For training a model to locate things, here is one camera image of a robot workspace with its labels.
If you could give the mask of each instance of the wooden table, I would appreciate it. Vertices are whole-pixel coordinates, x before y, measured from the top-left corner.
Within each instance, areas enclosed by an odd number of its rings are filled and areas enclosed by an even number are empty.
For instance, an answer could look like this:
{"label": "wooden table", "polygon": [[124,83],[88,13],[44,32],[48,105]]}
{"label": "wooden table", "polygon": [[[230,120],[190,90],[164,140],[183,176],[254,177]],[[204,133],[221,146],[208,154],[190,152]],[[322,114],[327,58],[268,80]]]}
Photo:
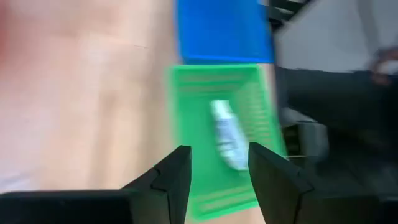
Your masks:
{"label": "wooden table", "polygon": [[[0,11],[0,191],[117,189],[175,148],[172,0],[9,0]],[[264,220],[254,208],[207,223]]]}

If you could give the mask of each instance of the green plastic basket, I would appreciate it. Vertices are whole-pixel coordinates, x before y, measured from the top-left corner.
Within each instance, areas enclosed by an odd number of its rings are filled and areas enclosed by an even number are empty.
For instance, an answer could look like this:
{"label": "green plastic basket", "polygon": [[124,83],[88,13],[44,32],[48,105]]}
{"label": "green plastic basket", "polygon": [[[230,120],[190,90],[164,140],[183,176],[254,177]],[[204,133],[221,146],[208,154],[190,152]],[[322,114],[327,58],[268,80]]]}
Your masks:
{"label": "green plastic basket", "polygon": [[248,141],[285,156],[282,135],[258,65],[179,65],[171,70],[177,144],[192,147],[189,212],[208,220],[258,205],[249,172],[228,167],[216,148],[212,100],[229,100]]}

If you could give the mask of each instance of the black object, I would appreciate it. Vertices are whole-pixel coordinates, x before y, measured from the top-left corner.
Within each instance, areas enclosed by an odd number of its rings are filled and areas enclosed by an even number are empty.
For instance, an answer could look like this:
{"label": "black object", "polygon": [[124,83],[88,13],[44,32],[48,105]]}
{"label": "black object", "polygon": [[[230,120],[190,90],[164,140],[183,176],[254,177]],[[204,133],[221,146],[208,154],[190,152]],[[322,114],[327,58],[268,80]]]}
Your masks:
{"label": "black object", "polygon": [[397,191],[376,194],[352,173],[331,184],[253,142],[249,170],[267,224],[395,223]]}
{"label": "black object", "polygon": [[317,160],[328,155],[328,131],[325,125],[300,121],[282,128],[289,158],[312,157]]}
{"label": "black object", "polygon": [[289,0],[269,0],[268,2],[268,21],[273,32],[277,32],[284,26],[285,21],[291,20],[312,0],[294,2]]}
{"label": "black object", "polygon": [[191,148],[180,146],[120,190],[2,194],[0,223],[184,223],[191,159]]}
{"label": "black object", "polygon": [[380,153],[398,158],[396,99],[398,79],[390,86],[376,85],[370,71],[348,73],[277,68],[280,121],[289,119],[282,108],[292,108],[372,145]]}

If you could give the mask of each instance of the blue box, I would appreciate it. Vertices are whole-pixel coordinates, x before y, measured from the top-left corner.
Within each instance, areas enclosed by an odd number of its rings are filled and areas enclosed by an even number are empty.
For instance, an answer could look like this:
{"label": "blue box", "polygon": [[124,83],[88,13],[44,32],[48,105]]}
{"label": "blue box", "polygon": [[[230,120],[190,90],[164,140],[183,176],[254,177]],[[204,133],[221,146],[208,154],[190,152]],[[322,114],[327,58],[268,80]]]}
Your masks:
{"label": "blue box", "polygon": [[185,64],[272,63],[266,10],[257,0],[176,0]]}

